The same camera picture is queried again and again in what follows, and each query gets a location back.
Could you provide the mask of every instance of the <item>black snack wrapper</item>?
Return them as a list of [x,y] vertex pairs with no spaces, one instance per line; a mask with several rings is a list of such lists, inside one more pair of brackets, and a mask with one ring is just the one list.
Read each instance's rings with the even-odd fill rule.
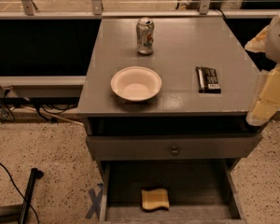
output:
[[198,75],[199,93],[221,93],[216,69],[197,66],[196,71]]

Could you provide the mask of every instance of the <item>drawer knob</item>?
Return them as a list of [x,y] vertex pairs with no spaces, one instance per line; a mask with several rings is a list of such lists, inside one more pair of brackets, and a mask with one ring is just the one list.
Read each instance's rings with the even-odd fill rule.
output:
[[176,156],[176,155],[179,154],[179,151],[177,150],[177,148],[176,148],[175,146],[172,147],[171,154],[172,154],[173,156]]

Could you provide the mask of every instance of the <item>bowl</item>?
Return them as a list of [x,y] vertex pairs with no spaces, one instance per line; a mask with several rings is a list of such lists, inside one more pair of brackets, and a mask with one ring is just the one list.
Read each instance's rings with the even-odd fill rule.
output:
[[154,71],[131,66],[118,71],[111,79],[112,91],[128,101],[140,102],[155,96],[161,88],[161,78]]

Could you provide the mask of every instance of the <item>speckled floor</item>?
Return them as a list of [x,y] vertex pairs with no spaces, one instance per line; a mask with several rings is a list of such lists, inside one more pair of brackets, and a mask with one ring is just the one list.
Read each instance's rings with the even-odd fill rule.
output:
[[[98,223],[91,207],[102,180],[84,142],[84,128],[15,114],[18,122],[0,124],[0,162],[22,192],[31,168],[44,172],[36,180],[32,201],[41,223]],[[232,178],[248,224],[280,224],[280,113],[262,134],[258,147],[238,163]],[[21,196],[0,167],[0,206],[18,203]],[[28,223],[36,223],[32,211]]]

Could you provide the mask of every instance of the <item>soda can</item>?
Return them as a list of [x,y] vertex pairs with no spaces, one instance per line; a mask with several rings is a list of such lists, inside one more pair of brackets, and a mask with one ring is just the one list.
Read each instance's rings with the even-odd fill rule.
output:
[[141,18],[136,27],[137,31],[137,51],[143,55],[153,52],[153,31],[155,24],[148,17]]

